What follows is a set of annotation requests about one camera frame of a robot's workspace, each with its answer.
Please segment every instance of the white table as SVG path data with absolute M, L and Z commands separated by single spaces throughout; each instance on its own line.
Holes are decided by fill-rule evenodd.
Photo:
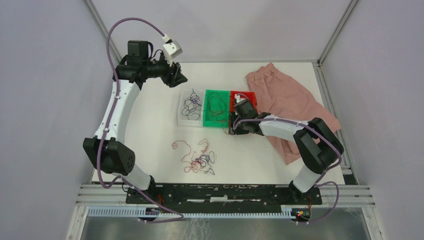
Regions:
M 182 73 L 188 82 L 175 88 L 165 86 L 160 78 L 149 79 L 135 100 L 125 132 L 125 145 L 135 152 L 136 164 L 157 183 L 197 184 L 288 184 L 299 173 L 301 159 L 285 165 L 268 140 L 259 135 L 226 135 L 219 127 L 192 127 L 177 125 L 180 92 L 184 89 L 213 89 L 247 91 L 244 77 L 265 66 L 264 62 L 239 63 L 182 63 Z M 323 103 L 313 65 L 310 62 L 274 63 L 281 72 L 292 76 L 305 86 L 319 103 Z M 180 161 L 188 153 L 181 143 L 185 140 L 199 153 L 198 142 L 207 138 L 209 150 L 216 153 L 212 165 L 215 175 L 203 172 L 184 172 L 189 165 Z M 112 175 L 102 174 L 105 181 Z M 98 182 L 95 172 L 93 182 Z M 342 171 L 337 167 L 322 180 L 345 184 Z

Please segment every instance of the pink cloth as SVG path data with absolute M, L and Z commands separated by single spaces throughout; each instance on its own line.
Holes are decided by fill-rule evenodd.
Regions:
M 246 76 L 247 85 L 254 92 L 259 113 L 268 112 L 280 118 L 310 121 L 321 118 L 333 131 L 342 128 L 340 122 L 304 86 L 280 72 L 272 63 L 261 66 L 259 70 Z M 285 164 L 301 157 L 296 143 L 278 137 L 267 137 L 272 146 L 280 153 Z

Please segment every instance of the black wire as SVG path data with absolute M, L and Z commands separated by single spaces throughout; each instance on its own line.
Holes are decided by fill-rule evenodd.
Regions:
M 184 108 L 181 111 L 181 115 L 186 116 L 188 120 L 199 120 L 200 112 L 202 110 L 202 105 L 199 102 L 200 97 L 195 93 L 195 90 L 193 89 L 193 92 L 190 94 L 190 96 L 184 100 Z M 190 119 L 190 117 L 193 115 L 197 115 L 197 118 Z
M 214 151 L 210 151 L 209 154 L 202 154 L 200 157 L 196 158 L 196 161 L 202 161 L 204 163 L 206 163 L 209 168 L 207 170 L 204 170 L 203 172 L 205 174 L 212 174 L 215 175 L 215 171 L 212 169 L 212 165 L 215 163 L 215 160 L 217 159 L 215 152 Z
M 152 55 L 153 55 L 153 43 L 151 42 L 147 42 L 147 44 L 150 46 L 150 59 L 152 59 Z
M 124 192 L 124 193 L 128 193 L 128 191 L 125 191 L 125 189 L 124 189 L 124 184 L 122 183 L 122 191 Z
M 211 109 L 211 100 L 213 98 L 219 98 L 219 107 L 221 108 L 220 110 L 212 110 Z M 222 116 L 225 118 L 226 116 L 224 115 L 225 113 L 228 113 L 227 109 L 227 104 L 225 103 L 225 101 L 220 97 L 220 95 L 217 92 L 212 92 L 209 97 L 207 98 L 207 107 L 209 108 L 209 120 L 213 123 L 221 123 L 222 125 L 222 131 L 229 135 L 230 134 L 230 130 L 228 129 L 228 132 L 225 132 L 225 128 L 224 127 L 224 123 L 228 123 L 228 119 L 221 119 L 218 120 L 219 116 Z
M 156 51 L 154 52 L 154 55 L 153 55 L 153 56 L 151 56 L 151 57 L 150 57 L 150 59 L 154 59 L 154 58 L 156 57 L 156 54 L 157 54 L 159 51 L 161 51 L 162 53 L 164 52 L 164 51 L 162 51 L 162 49 L 158 49 L 158 50 L 156 50 Z

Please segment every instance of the tangled wire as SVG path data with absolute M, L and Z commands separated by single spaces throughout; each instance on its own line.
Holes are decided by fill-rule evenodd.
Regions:
M 212 102 L 217 103 L 215 105 L 218 105 L 220 109 L 212 109 L 211 105 Z M 207 108 L 209 109 L 209 116 L 211 122 L 213 123 L 221 123 L 222 124 L 222 131 L 229 135 L 229 132 L 226 132 L 225 129 L 228 128 L 228 109 L 226 102 L 220 97 L 220 95 L 217 92 L 212 92 L 208 99 L 207 99 Z
M 209 153 L 206 153 L 209 149 L 209 141 L 207 138 L 201 140 L 197 145 L 204 145 L 204 149 L 201 150 L 201 154 L 196 157 L 196 151 L 193 152 L 193 156 L 191 156 L 190 161 L 185 160 L 187 156 L 190 156 L 192 154 L 192 147 L 184 140 L 177 140 L 172 143 L 172 149 L 178 148 L 178 142 L 185 143 L 189 148 L 190 151 L 184 155 L 181 158 L 181 162 L 188 163 L 189 166 L 184 167 L 184 172 L 188 173 L 190 171 L 193 171 L 193 173 L 203 172 L 204 174 L 212 174 L 215 175 L 214 170 L 212 169 L 212 164 L 215 163 L 216 155 L 215 152 L 209 151 Z
M 195 93 L 195 90 L 184 100 L 184 108 L 181 111 L 183 116 L 186 116 L 188 120 L 199 120 L 200 112 L 202 111 L 202 105 L 200 104 L 200 97 Z

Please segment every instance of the aluminum frame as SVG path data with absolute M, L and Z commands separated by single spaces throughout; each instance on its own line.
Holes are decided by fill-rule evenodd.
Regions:
M 340 32 L 342 31 L 343 27 L 345 26 L 346 22 L 348 21 L 349 17 L 351 16 L 352 12 L 354 11 L 358 2 L 359 2 L 359 0 L 350 0 L 349 4 L 346 7 L 346 10 L 344 11 L 343 15 L 340 18 L 340 21 L 338 21 L 338 24 L 335 27 L 334 32 L 331 34 L 330 39 L 328 40 L 327 44 L 324 47 L 324 50 L 322 51 L 321 55 L 319 56 L 318 63 L 320 65 L 322 65 L 324 63 L 324 61 L 326 60 L 330 50 L 333 48 L 334 43 L 336 42 L 337 38 L 339 37 Z
M 330 111 L 337 119 L 339 114 L 336 110 L 336 107 L 332 101 L 331 93 L 329 87 L 327 86 L 326 78 L 324 76 L 323 66 L 318 63 L 318 61 L 312 62 L 313 70 L 315 71 L 316 80 L 318 81 L 319 91 L 322 96 L 322 102 L 324 107 Z M 355 168 L 355 163 L 352 158 L 351 149 L 347 144 L 343 128 L 335 133 L 336 137 L 340 141 L 341 145 L 344 146 L 343 161 L 341 163 L 341 171 L 343 175 L 353 174 L 357 183 L 361 184 L 357 178 L 357 171 Z
M 336 198 L 336 188 L 334 186 L 323 186 L 319 188 L 322 197 L 322 205 L 313 205 L 312 208 L 331 208 Z M 366 219 L 366 225 L 372 240 L 382 240 L 382 233 L 375 216 L 376 205 L 371 190 L 366 185 L 339 185 L 339 202 L 337 208 L 362 208 Z M 125 203 L 127 193 L 123 192 L 120 184 L 113 185 L 109 189 L 102 188 L 98 184 L 81 185 L 75 208 L 72 214 L 72 220 L 66 235 L 67 240 L 81 239 L 85 221 L 89 213 L 99 211 L 105 212 L 105 216 L 110 217 L 128 217 L 136 214 L 134 210 L 145 210 L 155 207 L 153 204 L 127 204 Z M 234 214 L 192 214 L 191 218 L 283 218 L 289 219 L 287 212 L 291 208 L 305 208 L 305 205 L 281 205 L 281 215 L 278 214 L 243 214 L 240 216 Z

